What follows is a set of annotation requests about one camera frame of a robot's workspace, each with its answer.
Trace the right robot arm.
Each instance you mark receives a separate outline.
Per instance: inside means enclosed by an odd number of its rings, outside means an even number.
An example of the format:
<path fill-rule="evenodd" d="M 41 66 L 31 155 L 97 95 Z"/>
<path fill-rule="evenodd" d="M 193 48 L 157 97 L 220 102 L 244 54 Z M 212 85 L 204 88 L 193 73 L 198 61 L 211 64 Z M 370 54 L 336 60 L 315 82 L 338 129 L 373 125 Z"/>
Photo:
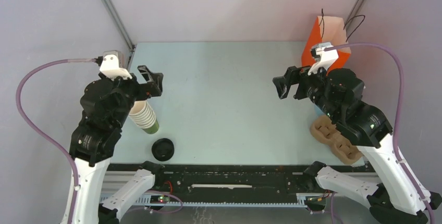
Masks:
<path fill-rule="evenodd" d="M 317 73 L 311 67 L 289 67 L 273 84 L 279 98 L 296 85 L 295 99 L 308 98 L 369 161 L 380 183 L 365 182 L 340 173 L 319 161 L 304 172 L 304 187 L 344 195 L 365 206 L 380 223 L 428 223 L 428 213 L 441 205 L 441 195 L 428 190 L 419 195 L 393 147 L 393 128 L 384 113 L 362 101 L 364 82 L 346 68 Z"/>

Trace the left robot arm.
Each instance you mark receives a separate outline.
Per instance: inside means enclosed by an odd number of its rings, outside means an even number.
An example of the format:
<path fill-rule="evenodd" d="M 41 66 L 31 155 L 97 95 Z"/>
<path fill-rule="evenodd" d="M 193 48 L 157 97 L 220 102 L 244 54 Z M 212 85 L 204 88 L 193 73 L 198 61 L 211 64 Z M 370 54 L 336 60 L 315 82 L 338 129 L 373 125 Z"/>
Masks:
<path fill-rule="evenodd" d="M 135 102 L 159 97 L 163 92 L 162 73 L 151 72 L 145 65 L 138 71 L 144 83 L 120 69 L 112 78 L 100 72 L 99 78 L 84 89 L 82 118 L 69 148 L 77 169 L 72 173 L 63 223 L 119 223 L 142 194 L 150 189 L 158 191 L 165 184 L 165 177 L 158 173 L 161 165 L 147 161 L 114 195 L 100 200 L 104 177 L 130 110 Z"/>

